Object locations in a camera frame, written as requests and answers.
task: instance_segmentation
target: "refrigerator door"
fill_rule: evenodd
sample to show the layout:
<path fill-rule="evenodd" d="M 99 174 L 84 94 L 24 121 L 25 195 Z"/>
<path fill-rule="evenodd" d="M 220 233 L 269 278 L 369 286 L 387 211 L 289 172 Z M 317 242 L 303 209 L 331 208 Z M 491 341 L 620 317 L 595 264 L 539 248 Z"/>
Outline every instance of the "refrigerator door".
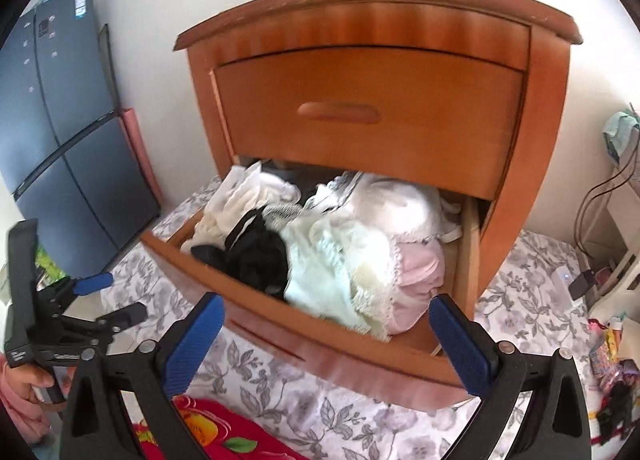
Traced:
<path fill-rule="evenodd" d="M 64 159 L 56 160 L 18 198 L 25 218 L 38 219 L 38 238 L 73 277 L 99 273 L 118 252 L 95 219 Z"/>
<path fill-rule="evenodd" d="M 0 172 L 10 191 L 58 148 L 42 101 L 33 22 L 33 12 L 20 17 L 0 50 Z"/>
<path fill-rule="evenodd" d="M 159 214 L 120 119 L 87 135 L 65 158 L 98 220 L 120 249 Z"/>
<path fill-rule="evenodd" d="M 94 0 L 50 0 L 36 8 L 42 89 L 61 144 L 115 108 L 108 90 Z"/>

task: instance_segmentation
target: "open drawer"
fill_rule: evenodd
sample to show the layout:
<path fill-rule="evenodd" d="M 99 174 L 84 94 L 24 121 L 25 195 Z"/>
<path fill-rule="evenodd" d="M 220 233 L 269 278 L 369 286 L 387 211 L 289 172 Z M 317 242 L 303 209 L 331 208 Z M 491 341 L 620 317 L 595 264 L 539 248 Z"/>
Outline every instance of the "open drawer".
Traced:
<path fill-rule="evenodd" d="M 202 212 L 167 242 L 147 232 L 146 249 L 181 293 L 196 302 L 205 291 L 225 300 L 225 326 L 258 347 L 325 380 L 363 395 L 421 411 L 437 410 L 468 397 L 453 367 L 437 355 L 438 340 L 425 314 L 390 342 L 317 319 L 246 286 L 183 254 Z M 463 236 L 443 245 L 444 286 L 469 318 L 478 298 L 479 228 L 475 199 L 464 197 Z"/>

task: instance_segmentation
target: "snack package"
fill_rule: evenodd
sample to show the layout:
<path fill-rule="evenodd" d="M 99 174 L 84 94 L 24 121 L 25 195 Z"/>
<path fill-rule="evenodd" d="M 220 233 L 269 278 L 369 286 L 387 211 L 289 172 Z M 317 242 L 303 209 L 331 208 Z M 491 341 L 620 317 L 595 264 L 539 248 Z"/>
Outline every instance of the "snack package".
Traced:
<path fill-rule="evenodd" d="M 616 366 L 615 361 L 612 360 L 606 339 L 603 339 L 589 352 L 589 358 L 593 375 L 597 379 L 604 377 Z"/>
<path fill-rule="evenodd" d="M 615 330 L 611 327 L 604 332 L 607 346 L 609 347 L 609 356 L 614 363 L 618 362 L 618 341 L 616 340 Z"/>

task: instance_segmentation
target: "person's finger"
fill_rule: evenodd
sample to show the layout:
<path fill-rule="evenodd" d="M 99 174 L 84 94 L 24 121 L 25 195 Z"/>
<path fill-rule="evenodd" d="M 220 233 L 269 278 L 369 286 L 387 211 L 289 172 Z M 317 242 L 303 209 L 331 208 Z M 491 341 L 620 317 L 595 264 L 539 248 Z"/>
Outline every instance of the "person's finger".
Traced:
<path fill-rule="evenodd" d="M 31 384 L 38 388 L 50 388 L 53 386 L 53 377 L 35 364 L 24 364 L 12 370 L 14 379 L 24 384 Z"/>

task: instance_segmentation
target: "hand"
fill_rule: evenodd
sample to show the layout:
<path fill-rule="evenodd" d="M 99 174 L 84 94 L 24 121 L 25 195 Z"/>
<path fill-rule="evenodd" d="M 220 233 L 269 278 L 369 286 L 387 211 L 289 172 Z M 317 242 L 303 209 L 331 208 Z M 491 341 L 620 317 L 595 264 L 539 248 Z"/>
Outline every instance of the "hand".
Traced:
<path fill-rule="evenodd" d="M 50 388 L 53 386 L 53 377 L 42 368 L 34 364 L 25 364 L 17 368 L 5 369 L 6 382 L 22 400 L 28 400 L 34 404 L 40 401 L 33 391 L 37 388 Z"/>
<path fill-rule="evenodd" d="M 71 383 L 74 381 L 74 374 L 76 372 L 75 366 L 67 366 L 66 368 L 66 376 L 60 382 L 60 389 L 65 396 L 69 395 L 69 391 L 71 391 Z"/>

